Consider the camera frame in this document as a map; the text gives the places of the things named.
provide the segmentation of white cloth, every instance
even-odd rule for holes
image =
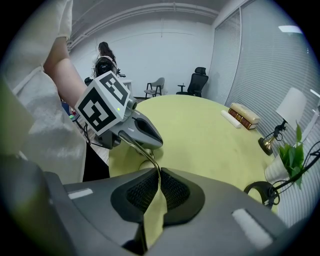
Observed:
[[[63,184],[82,182],[86,141],[43,65],[56,38],[71,34],[72,5],[72,0],[46,1],[18,33],[2,67],[5,82],[35,119],[22,153],[43,171],[58,174]]]

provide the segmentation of white wall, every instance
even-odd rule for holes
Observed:
[[[71,60],[84,80],[91,75],[98,44],[106,41],[118,68],[133,80],[133,96],[144,97],[147,83],[165,78],[165,91],[188,87],[196,67],[209,71],[212,56],[212,19],[195,14],[151,13],[120,21],[78,44]]]

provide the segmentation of person's arm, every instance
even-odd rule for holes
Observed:
[[[70,60],[65,37],[55,40],[43,67],[54,81],[60,97],[74,108],[87,86]]]

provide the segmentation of lamp base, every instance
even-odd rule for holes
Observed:
[[[272,148],[268,148],[266,143],[265,143],[265,139],[264,138],[260,138],[258,140],[260,147],[262,148],[262,150],[264,151],[264,153],[266,153],[268,156],[271,156],[273,153]]]

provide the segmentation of long dark hair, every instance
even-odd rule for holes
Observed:
[[[109,48],[109,45],[107,42],[101,42],[99,43],[99,52],[101,56],[109,56],[110,58],[112,58],[112,60],[114,61],[115,64],[117,64],[116,62],[116,56],[114,55],[114,53],[112,52],[112,50]]]

